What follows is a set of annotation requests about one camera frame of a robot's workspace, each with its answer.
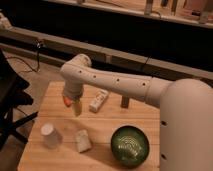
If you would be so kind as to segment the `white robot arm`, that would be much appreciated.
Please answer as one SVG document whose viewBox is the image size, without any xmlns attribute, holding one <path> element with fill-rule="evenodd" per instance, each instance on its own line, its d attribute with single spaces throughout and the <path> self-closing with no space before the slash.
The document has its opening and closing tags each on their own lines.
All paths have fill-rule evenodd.
<svg viewBox="0 0 213 171">
<path fill-rule="evenodd" d="M 160 109 L 160 171 L 213 171 L 213 87 L 197 79 L 168 81 L 101 71 L 78 54 L 60 70 L 63 94 L 75 101 L 85 84 Z"/>
</svg>

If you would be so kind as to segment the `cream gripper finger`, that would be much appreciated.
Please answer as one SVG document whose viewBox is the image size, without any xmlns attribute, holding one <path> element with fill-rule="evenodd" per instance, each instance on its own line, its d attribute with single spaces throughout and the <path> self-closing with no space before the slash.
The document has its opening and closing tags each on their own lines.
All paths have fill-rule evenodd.
<svg viewBox="0 0 213 171">
<path fill-rule="evenodd" d="M 82 103 L 80 101 L 74 101 L 72 108 L 76 116 L 82 113 Z"/>
</svg>

